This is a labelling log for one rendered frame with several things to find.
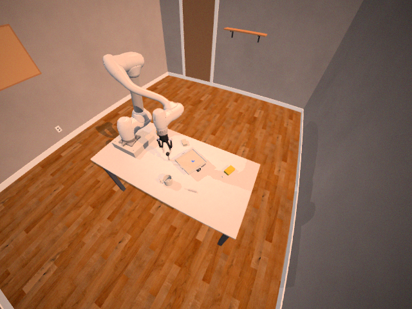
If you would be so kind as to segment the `grey mug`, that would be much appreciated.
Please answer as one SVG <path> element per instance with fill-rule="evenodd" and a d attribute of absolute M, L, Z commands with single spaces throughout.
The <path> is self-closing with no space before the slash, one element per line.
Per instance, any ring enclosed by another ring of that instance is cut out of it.
<path fill-rule="evenodd" d="M 163 179 L 160 180 L 160 183 L 164 183 L 168 187 L 172 185 L 172 182 L 173 182 L 173 179 L 170 174 L 165 175 Z"/>

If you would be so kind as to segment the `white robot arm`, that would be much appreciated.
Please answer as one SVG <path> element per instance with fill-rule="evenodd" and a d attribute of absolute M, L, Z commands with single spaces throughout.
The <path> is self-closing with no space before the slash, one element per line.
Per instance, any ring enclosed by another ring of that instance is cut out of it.
<path fill-rule="evenodd" d="M 130 91 L 134 108 L 131 118 L 121 117 L 117 121 L 117 129 L 122 138 L 118 143 L 122 147 L 125 145 L 133 147 L 136 141 L 141 138 L 140 135 L 136 135 L 136 132 L 152 120 L 150 112 L 144 109 L 142 96 L 156 100 L 163 105 L 164 110 L 158 108 L 153 111 L 153 124 L 158 135 L 166 135 L 168 133 L 167 126 L 181 116 L 184 108 L 180 103 L 170 102 L 165 97 L 140 87 L 139 75 L 144 66 L 142 55 L 135 52 L 114 56 L 107 54 L 103 56 L 102 60 L 108 73 Z"/>

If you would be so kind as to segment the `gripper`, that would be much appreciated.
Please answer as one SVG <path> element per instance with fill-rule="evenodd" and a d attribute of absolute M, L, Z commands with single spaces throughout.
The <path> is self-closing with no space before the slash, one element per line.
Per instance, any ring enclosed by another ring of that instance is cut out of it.
<path fill-rule="evenodd" d="M 163 147 L 163 142 L 165 142 L 165 143 L 167 144 L 167 146 L 168 146 L 168 148 L 169 148 L 169 152 L 171 153 L 171 148 L 173 147 L 173 144 L 172 144 L 172 139 L 169 139 L 168 134 L 166 134 L 166 135 L 164 135 L 164 136 L 160 136 L 160 135 L 159 135 L 159 138 L 157 138 L 156 140 L 157 140 L 157 142 L 158 142 L 159 147 L 162 148 L 163 153 L 165 152 L 164 147 Z M 162 145 L 161 145 L 161 143 L 160 143 L 160 140 L 162 141 Z M 168 140 L 170 141 L 170 144 L 169 144 Z M 170 145 L 171 145 L 171 146 L 170 146 Z"/>

